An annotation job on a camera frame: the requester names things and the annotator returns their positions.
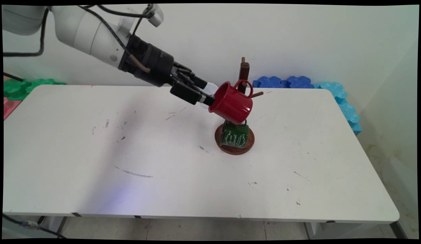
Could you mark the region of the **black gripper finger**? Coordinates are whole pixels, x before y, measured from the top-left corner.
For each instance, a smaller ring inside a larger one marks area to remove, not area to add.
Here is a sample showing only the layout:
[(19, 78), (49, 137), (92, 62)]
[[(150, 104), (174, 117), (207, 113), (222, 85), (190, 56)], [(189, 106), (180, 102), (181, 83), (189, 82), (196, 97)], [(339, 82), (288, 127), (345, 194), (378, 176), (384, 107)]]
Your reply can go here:
[(204, 89), (207, 86), (207, 82), (198, 76), (190, 68), (175, 62), (174, 63), (174, 75), (181, 82), (190, 87), (197, 87), (199, 89)]
[(175, 81), (173, 83), (170, 93), (193, 105), (196, 103), (213, 105), (215, 102), (215, 98), (213, 96), (203, 93), (201, 90), (190, 87), (180, 81)]

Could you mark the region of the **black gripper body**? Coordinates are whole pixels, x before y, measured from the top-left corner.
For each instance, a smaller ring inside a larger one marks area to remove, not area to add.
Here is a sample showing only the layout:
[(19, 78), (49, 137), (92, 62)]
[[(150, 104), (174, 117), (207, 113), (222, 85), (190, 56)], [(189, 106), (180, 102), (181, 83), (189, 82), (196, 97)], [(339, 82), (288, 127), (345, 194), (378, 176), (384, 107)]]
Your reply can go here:
[(150, 72), (144, 72), (137, 67), (127, 53), (122, 56), (118, 66), (119, 70), (133, 74), (134, 77), (157, 87), (173, 84), (171, 77), (174, 66), (173, 56), (135, 35), (130, 36), (126, 47), (142, 65), (150, 69)]

